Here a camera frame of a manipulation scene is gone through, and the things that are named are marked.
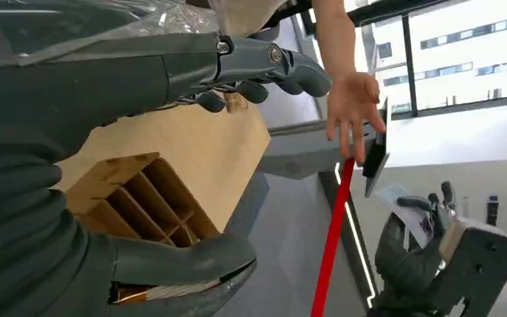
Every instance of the paper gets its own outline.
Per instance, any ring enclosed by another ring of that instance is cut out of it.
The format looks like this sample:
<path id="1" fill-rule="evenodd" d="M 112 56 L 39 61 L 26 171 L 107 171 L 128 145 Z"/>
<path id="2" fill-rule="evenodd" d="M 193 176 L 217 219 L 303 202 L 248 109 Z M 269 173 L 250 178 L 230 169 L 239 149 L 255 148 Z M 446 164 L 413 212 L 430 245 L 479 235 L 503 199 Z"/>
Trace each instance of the paper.
<path id="1" fill-rule="evenodd" d="M 392 213 L 395 213 L 405 223 L 405 228 L 415 237 L 419 246 L 424 248 L 430 240 L 430 235 L 424 230 L 428 225 L 426 212 L 418 208 L 401 207 L 397 204 L 397 198 L 410 195 L 407 189 L 402 185 L 392 184 L 376 192 L 376 195 Z"/>

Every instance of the plastic wrap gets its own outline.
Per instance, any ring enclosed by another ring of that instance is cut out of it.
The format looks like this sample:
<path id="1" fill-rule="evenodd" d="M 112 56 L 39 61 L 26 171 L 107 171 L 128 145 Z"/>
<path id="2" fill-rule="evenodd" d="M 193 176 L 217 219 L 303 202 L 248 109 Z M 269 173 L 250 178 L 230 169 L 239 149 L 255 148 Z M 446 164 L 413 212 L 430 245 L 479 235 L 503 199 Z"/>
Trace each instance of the plastic wrap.
<path id="1" fill-rule="evenodd" d="M 0 0 L 0 66 L 112 38 L 218 31 L 213 10 L 184 0 Z"/>
<path id="2" fill-rule="evenodd" d="M 119 35 L 150 36 L 219 31 L 213 10 L 187 5 L 184 0 L 87 0 L 121 12 L 140 12 L 139 20 L 118 30 Z"/>

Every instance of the gray floor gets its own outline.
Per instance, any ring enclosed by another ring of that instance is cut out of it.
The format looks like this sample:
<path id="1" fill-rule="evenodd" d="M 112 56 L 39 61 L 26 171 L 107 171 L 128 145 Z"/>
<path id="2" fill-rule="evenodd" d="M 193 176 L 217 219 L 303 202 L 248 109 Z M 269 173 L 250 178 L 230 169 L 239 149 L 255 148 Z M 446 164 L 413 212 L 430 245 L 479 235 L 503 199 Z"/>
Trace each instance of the gray floor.
<path id="1" fill-rule="evenodd" d="M 331 212 L 317 176 L 301 181 L 266 177 L 269 191 L 259 214 L 255 216 L 248 208 L 251 204 L 243 201 L 239 209 L 247 211 L 237 211 L 241 215 L 228 228 L 238 234 L 249 232 L 257 252 L 256 272 L 217 317 L 310 315 Z M 250 191 L 252 186 L 260 197 L 263 186 L 250 183 Z M 363 315 L 362 301 L 340 245 L 325 316 Z"/>

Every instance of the red pole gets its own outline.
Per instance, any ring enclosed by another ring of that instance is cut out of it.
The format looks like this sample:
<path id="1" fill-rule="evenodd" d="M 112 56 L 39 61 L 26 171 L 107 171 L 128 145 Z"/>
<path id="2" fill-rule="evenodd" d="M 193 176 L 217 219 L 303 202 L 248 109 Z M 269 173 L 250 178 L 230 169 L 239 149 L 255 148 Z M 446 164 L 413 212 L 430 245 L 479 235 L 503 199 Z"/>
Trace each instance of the red pole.
<path id="1" fill-rule="evenodd" d="M 345 169 L 341 177 L 341 184 L 335 196 L 335 205 L 333 206 L 333 214 L 327 239 L 325 241 L 325 250 L 320 265 L 320 276 L 316 285 L 316 294 L 314 295 L 314 303 L 312 305 L 312 317 L 323 317 L 325 308 L 325 300 L 327 299 L 327 290 L 329 288 L 329 280 L 333 271 L 333 262 L 335 261 L 335 253 L 339 238 L 341 237 L 341 227 L 343 226 L 343 217 L 345 215 L 345 203 L 349 200 L 349 188 L 351 187 L 351 178 L 353 177 L 353 169 L 355 168 L 355 160 L 350 158 L 345 162 Z"/>

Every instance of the cardboard divider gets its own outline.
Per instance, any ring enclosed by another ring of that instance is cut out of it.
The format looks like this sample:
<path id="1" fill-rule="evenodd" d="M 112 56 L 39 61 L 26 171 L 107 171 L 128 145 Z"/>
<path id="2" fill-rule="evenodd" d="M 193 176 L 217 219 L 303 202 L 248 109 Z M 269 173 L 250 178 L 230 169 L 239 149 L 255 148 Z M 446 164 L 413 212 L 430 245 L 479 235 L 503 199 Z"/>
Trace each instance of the cardboard divider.
<path id="1" fill-rule="evenodd" d="M 219 234 L 172 167 L 157 153 L 140 156 L 139 160 L 111 159 L 95 167 L 78 188 L 69 191 L 72 195 L 67 192 L 70 210 L 89 231 L 180 248 Z M 119 182 L 112 183 L 112 177 Z M 94 197 L 96 193 L 103 197 Z"/>
<path id="2" fill-rule="evenodd" d="M 131 197 L 125 188 L 116 190 L 108 202 L 141 236 L 147 240 L 168 240 L 168 235 L 151 219 L 151 216 Z"/>

